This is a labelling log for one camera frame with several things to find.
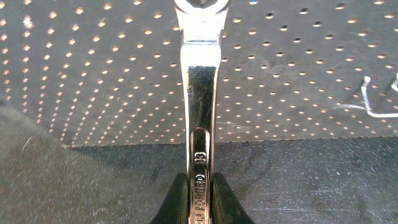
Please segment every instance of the scratched surface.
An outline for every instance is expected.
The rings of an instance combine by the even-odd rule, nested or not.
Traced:
[[[0,107],[0,223],[148,223],[185,146],[64,149]],[[262,223],[398,223],[398,138],[220,143],[224,173]]]
[[[359,87],[398,110],[397,8],[232,0],[217,141],[395,136]],[[0,103],[66,145],[183,143],[180,37],[172,0],[0,0]]]

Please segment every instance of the silver wrench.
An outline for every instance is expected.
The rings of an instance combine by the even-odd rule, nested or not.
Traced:
[[[187,132],[187,175],[191,224],[211,223],[211,179],[215,142],[221,31],[230,0],[175,0]]]

